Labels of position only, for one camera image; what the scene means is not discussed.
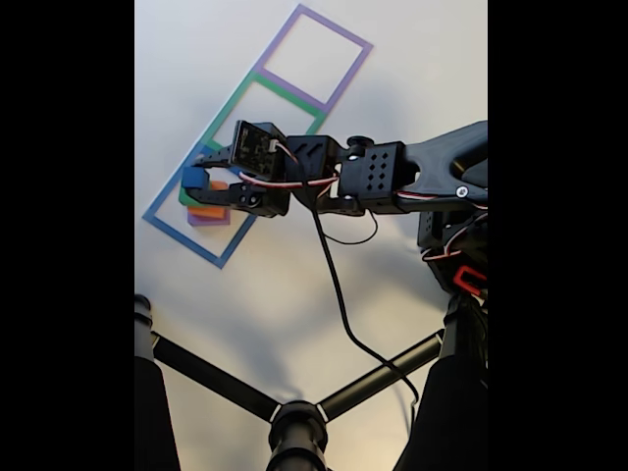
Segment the black cable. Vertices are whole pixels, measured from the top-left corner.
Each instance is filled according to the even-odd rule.
[[[373,214],[373,211],[371,211],[369,209],[368,212],[371,215],[371,219],[375,223],[375,229],[373,230],[373,233],[371,235],[369,235],[368,237],[366,237],[365,239],[359,240],[357,242],[344,242],[342,240],[338,240],[337,238],[333,238],[333,237],[331,237],[330,235],[327,235],[327,234],[325,234],[325,237],[328,238],[329,240],[333,240],[336,243],[341,243],[342,245],[359,245],[360,243],[368,242],[370,239],[372,239],[377,234],[377,231],[380,228],[380,225],[377,223],[377,219],[375,219],[375,215]]]
[[[414,406],[419,403],[419,392],[416,391],[416,388],[407,379],[406,375],[398,369],[392,362],[384,358],[382,355],[377,353],[376,351],[369,348],[367,345],[362,343],[351,330],[351,326],[349,325],[348,316],[346,314],[346,306],[344,305],[344,297],[342,296],[342,289],[340,288],[340,280],[338,278],[338,273],[336,272],[336,266],[334,265],[334,260],[332,258],[332,253],[330,252],[330,247],[327,244],[325,233],[323,232],[323,226],[321,225],[321,219],[316,211],[316,201],[309,193],[309,185],[307,184],[307,177],[305,175],[305,169],[303,168],[303,164],[298,162],[298,169],[301,175],[301,181],[303,182],[303,191],[305,192],[305,197],[307,199],[307,203],[309,205],[309,209],[312,212],[312,217],[314,218],[314,225],[316,226],[316,233],[318,234],[318,238],[321,240],[321,245],[323,246],[323,252],[325,253],[325,259],[327,260],[327,265],[330,268],[330,274],[332,275],[332,282],[334,283],[334,288],[336,289],[336,297],[338,298],[338,305],[340,308],[340,317],[342,318],[342,325],[344,326],[344,330],[346,334],[351,339],[353,343],[355,343],[361,350],[371,355],[373,358],[380,361],[384,366],[387,366],[392,371],[396,372],[399,375],[399,378],[407,384],[412,393],[414,394],[414,401],[411,406],[411,422],[410,422],[410,433],[414,427],[415,421],[415,411]]]

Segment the screw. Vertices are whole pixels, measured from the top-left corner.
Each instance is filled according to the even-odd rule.
[[[455,195],[458,198],[464,198],[467,194],[469,194],[469,188],[467,188],[466,186],[459,186],[455,190]]]

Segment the wire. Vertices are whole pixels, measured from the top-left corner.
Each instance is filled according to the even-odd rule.
[[[404,199],[419,199],[421,201],[427,201],[430,199],[438,198],[437,196],[430,196],[427,194],[418,194],[418,193],[413,193],[411,191],[396,191],[395,193]]]
[[[342,245],[359,245],[361,243],[366,243],[368,242],[370,239],[372,239],[376,234],[377,231],[380,228],[380,225],[377,222],[377,219],[375,219],[375,215],[373,214],[373,211],[371,211],[370,209],[368,210],[369,214],[371,215],[371,219],[373,220],[373,222],[375,223],[375,229],[373,230],[373,233],[371,235],[369,235],[368,237],[362,239],[362,240],[358,240],[357,242],[344,242],[342,240],[338,240],[337,238],[333,238],[330,235],[325,234],[325,237],[328,238],[329,240],[333,240],[335,243],[341,243]]]
[[[285,147],[283,144],[281,144],[278,140],[275,142],[275,146],[279,147],[280,149],[282,149],[286,155],[292,159],[292,162],[294,162],[296,165],[298,165],[298,160],[296,160],[296,157],[294,156],[294,154],[292,154],[292,152],[290,152],[290,149],[288,149],[287,147]]]
[[[424,262],[430,262],[432,260],[441,260],[443,258],[453,257],[454,255],[460,255],[462,253],[462,250],[456,250],[455,252],[444,253],[443,255],[433,255],[430,257],[426,257],[428,252],[430,252],[431,250],[432,250],[431,248],[428,248],[425,252],[423,252],[423,255],[421,256],[421,260],[423,260]]]
[[[291,155],[291,152],[289,152],[285,147],[281,146],[281,148],[284,150],[284,152],[287,152],[289,155]],[[342,325],[344,326],[344,331],[346,332],[348,337],[351,339],[351,341],[355,343],[355,345],[357,345],[361,350],[363,350],[364,352],[371,355],[373,358],[380,361],[383,365],[387,366],[392,371],[396,372],[399,375],[399,378],[404,383],[407,384],[407,386],[410,388],[410,390],[414,394],[414,399],[412,400],[411,411],[410,411],[410,415],[411,415],[410,433],[411,433],[412,428],[414,427],[414,421],[415,421],[415,415],[416,415],[414,408],[416,404],[418,404],[419,402],[419,392],[416,391],[416,388],[414,387],[412,382],[408,380],[407,376],[399,368],[397,368],[391,361],[387,360],[382,355],[380,355],[379,353],[371,349],[369,346],[362,343],[362,341],[360,341],[351,330],[351,326],[349,325],[349,320],[346,313],[346,306],[344,305],[344,296],[342,295],[342,289],[340,287],[340,280],[338,278],[338,273],[336,272],[336,266],[334,265],[332,252],[330,251],[330,247],[327,244],[325,233],[323,232],[323,225],[321,224],[321,218],[319,217],[318,212],[316,211],[316,202],[314,198],[312,198],[311,194],[309,193],[308,191],[309,188],[307,188],[305,185],[307,183],[307,177],[305,175],[305,169],[303,168],[303,165],[298,160],[296,161],[296,164],[298,165],[298,170],[299,170],[299,173],[301,174],[301,181],[303,182],[303,185],[304,185],[303,192],[305,193],[307,202],[309,204],[309,209],[312,212],[312,217],[314,218],[314,225],[316,226],[316,233],[318,234],[318,238],[321,241],[323,252],[325,253],[325,259],[327,260],[327,265],[330,269],[332,282],[334,283],[334,289],[336,290],[336,298],[338,299],[338,306],[340,309],[340,318],[342,319]]]
[[[445,244],[445,247],[443,249],[443,254],[441,255],[431,255],[431,256],[427,256],[428,253],[430,253],[432,251],[431,248],[428,248],[425,252],[423,252],[423,254],[421,255],[421,260],[423,260],[424,262],[431,262],[432,260],[442,260],[444,258],[448,258],[448,257],[453,257],[454,255],[460,255],[462,253],[462,250],[455,250],[455,251],[451,251],[451,245],[453,244],[453,242],[459,238],[460,236],[462,236],[464,233],[467,232],[467,230],[473,226],[475,223],[477,223],[478,221],[482,221],[483,219],[486,219],[489,217],[489,213],[484,213],[481,214],[480,216],[478,216],[472,223],[470,223],[468,226],[465,226],[464,228],[460,229],[457,233],[455,233],[454,235],[451,236],[451,238],[447,241],[447,243]]]
[[[266,182],[264,180],[254,179],[243,172],[240,172],[238,176],[245,182],[256,184],[257,186],[262,186],[264,188],[303,188],[302,182]],[[337,179],[338,177],[329,177],[328,179],[310,180],[307,184],[310,186],[323,186],[325,184],[333,183]]]
[[[398,194],[399,196],[401,196],[403,199],[417,199],[419,201],[429,201],[431,199],[436,199],[438,198],[437,196],[431,196],[428,194],[419,194],[419,193],[413,193],[412,191],[396,191],[396,194]],[[489,206],[488,205],[483,205],[483,204],[477,204],[474,203],[473,201],[470,201],[471,204],[473,206],[475,206],[478,209],[482,209],[485,211],[489,210]]]
[[[486,218],[488,218],[488,217],[489,217],[489,213],[484,213],[484,214],[481,214],[481,215],[480,215],[480,216],[478,216],[478,217],[475,219],[475,221],[473,221],[471,224],[469,224],[468,226],[465,226],[465,227],[464,227],[464,228],[462,228],[460,231],[458,231],[457,233],[455,233],[454,235],[452,235],[452,236],[451,236],[451,238],[449,239],[449,241],[445,244],[445,249],[444,249],[445,253],[446,253],[448,256],[451,256],[451,253],[450,253],[450,251],[451,251],[451,244],[452,244],[452,243],[453,243],[453,242],[454,242],[454,241],[455,241],[458,237],[460,237],[460,236],[462,236],[464,233],[466,233],[466,232],[467,232],[467,230],[468,230],[471,226],[473,226],[474,224],[476,224],[478,221],[481,221],[481,220],[486,219]]]

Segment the red and white wire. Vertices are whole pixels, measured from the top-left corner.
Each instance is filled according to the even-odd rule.
[[[427,201],[429,199],[438,198],[437,196],[430,196],[427,194],[418,194],[418,193],[413,193],[411,191],[397,191],[396,194],[398,194],[404,199],[418,199],[420,201]]]
[[[473,221],[471,224],[469,224],[468,226],[465,226],[464,228],[462,228],[460,231],[458,231],[457,233],[455,233],[454,235],[451,236],[451,238],[449,239],[449,241],[445,244],[445,249],[444,252],[446,254],[451,255],[450,251],[451,251],[451,244],[460,236],[462,236],[464,233],[467,232],[467,229],[469,229],[472,225],[474,225],[475,223],[477,223],[478,221],[482,221],[483,219],[486,219],[489,217],[489,213],[484,213],[481,214],[480,216],[478,216],[475,221]]]
[[[266,182],[264,180],[254,179],[243,172],[240,172],[238,176],[244,182],[249,182],[263,188],[303,188],[302,182]],[[337,179],[338,177],[329,177],[328,179],[310,180],[307,184],[309,186],[325,186],[335,182]]]
[[[416,199],[418,201],[429,201],[431,199],[438,198],[437,196],[431,196],[431,195],[427,195],[427,194],[418,194],[418,193],[413,193],[411,191],[398,191],[396,194],[401,196],[403,199]],[[482,209],[482,210],[485,210],[485,211],[489,210],[489,206],[484,206],[482,204],[476,204],[474,202],[471,202],[471,204],[473,206],[475,206],[476,208],[478,208],[478,209]]]
[[[423,252],[423,256],[421,257],[421,260],[429,262],[431,260],[441,260],[443,258],[447,258],[447,257],[453,257],[454,255],[459,255],[460,253],[462,253],[462,250],[455,250],[454,252],[451,252],[451,245],[453,244],[453,242],[459,238],[460,236],[462,236],[464,233],[467,232],[467,230],[474,225],[475,223],[477,223],[478,221],[482,221],[486,218],[489,217],[489,213],[484,213],[481,214],[480,216],[478,216],[471,224],[469,224],[468,226],[465,226],[464,228],[460,229],[457,233],[455,233],[454,235],[451,236],[451,238],[447,241],[447,243],[445,244],[445,247],[443,249],[443,254],[442,255],[435,255],[433,257],[426,257],[426,255],[430,252],[430,250],[432,250],[431,248],[428,248],[425,252]]]
[[[280,149],[282,149],[290,159],[292,159],[292,161],[298,165],[298,160],[296,160],[296,157],[294,156],[294,154],[292,154],[290,152],[290,149],[288,149],[287,147],[285,147],[283,144],[281,144],[279,141],[277,141],[277,143],[275,144],[276,147],[279,147]]]
[[[450,254],[444,253],[443,255],[434,255],[433,257],[426,257],[426,255],[431,251],[431,248],[428,248],[425,252],[423,252],[423,256],[421,260],[424,262],[430,262],[432,260],[441,260],[442,258],[453,257],[454,255],[460,255],[462,250],[456,250],[455,252],[451,252]]]

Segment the black metal rod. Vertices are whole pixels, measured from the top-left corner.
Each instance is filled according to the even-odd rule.
[[[159,337],[153,347],[155,359],[270,423],[280,405],[278,402],[159,334],[153,334]]]
[[[443,338],[443,329],[411,346],[390,361],[403,374],[409,375],[414,370],[438,358],[441,351],[441,341],[437,336],[440,339]],[[364,402],[398,380],[399,375],[396,372],[390,370],[387,366],[381,365],[350,385],[345,386],[340,391],[334,392],[326,399],[321,400],[319,405],[325,411],[328,422],[331,422],[343,415],[344,412]]]

